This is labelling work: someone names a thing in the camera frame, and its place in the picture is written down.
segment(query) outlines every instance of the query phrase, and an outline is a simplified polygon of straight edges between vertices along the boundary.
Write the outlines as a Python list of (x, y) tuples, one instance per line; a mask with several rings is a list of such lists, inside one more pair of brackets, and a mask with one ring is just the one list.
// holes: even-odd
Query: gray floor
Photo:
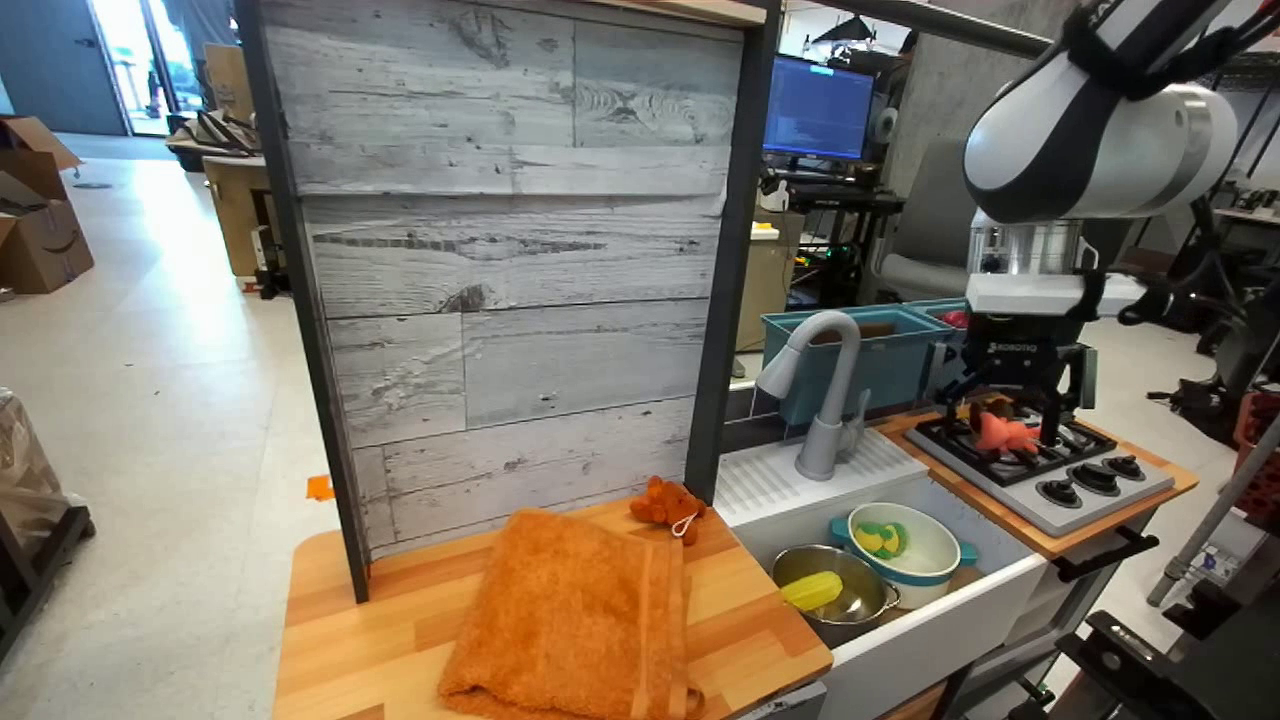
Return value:
[[(0, 295), (10, 385), (98, 536), (0, 667), (5, 720), (268, 715), (289, 552), (332, 528), (303, 500), (324, 469), (289, 298), (236, 288), (201, 174), (139, 138), (71, 138), (96, 267), (51, 295)], [(1096, 324), (1102, 426), (1202, 478), (1155, 516), (1164, 549), (1122, 563), (1102, 605), (1155, 645), (1152, 575), (1212, 504), (1230, 454), (1149, 403), (1202, 374), (1187, 336)]]

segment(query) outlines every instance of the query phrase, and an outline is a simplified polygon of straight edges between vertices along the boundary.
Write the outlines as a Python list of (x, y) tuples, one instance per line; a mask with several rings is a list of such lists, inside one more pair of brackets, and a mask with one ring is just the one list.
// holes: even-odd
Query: wooden partition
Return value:
[(681, 476), (762, 12), (238, 15), (355, 593), (373, 557)]

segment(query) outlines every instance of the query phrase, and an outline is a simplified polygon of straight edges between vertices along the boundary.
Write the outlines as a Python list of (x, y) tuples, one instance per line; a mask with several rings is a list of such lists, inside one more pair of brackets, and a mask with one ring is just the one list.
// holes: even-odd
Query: electric stovetop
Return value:
[(1046, 536), (1067, 536), (1122, 504), (1173, 486), (1173, 476), (1117, 452), (1117, 440), (1062, 419), (1060, 440), (1041, 452), (978, 452), (967, 424), (922, 419), (906, 433), (915, 446), (946, 465)]

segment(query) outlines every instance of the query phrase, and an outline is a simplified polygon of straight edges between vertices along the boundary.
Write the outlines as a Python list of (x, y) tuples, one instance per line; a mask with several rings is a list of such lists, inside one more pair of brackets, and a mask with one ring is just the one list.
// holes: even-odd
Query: gray faucet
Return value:
[(865, 426), (865, 414), (845, 424), (845, 396), (851, 385), (857, 346), (859, 346), (865, 333), (857, 327), (857, 318), (846, 310), (816, 310), (791, 333), (791, 338), (759, 372), (759, 393), (784, 398), (791, 393), (802, 346), (820, 333), (840, 333), (840, 359), (836, 359), (824, 408), (809, 424), (802, 446), (797, 454), (797, 472), (809, 478), (830, 478), (840, 452), (851, 446)]

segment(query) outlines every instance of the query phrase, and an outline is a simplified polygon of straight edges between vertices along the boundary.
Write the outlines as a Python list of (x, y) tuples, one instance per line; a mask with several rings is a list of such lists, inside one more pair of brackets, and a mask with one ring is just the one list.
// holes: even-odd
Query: orange towel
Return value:
[(682, 536), (691, 542), (691, 519), (703, 516), (703, 500), (694, 500), (682, 483), (646, 476), (646, 486), (630, 500), (630, 516), (641, 522), (668, 528), (672, 536)]
[(682, 720), (682, 542), (517, 510), (438, 674), (456, 712)]

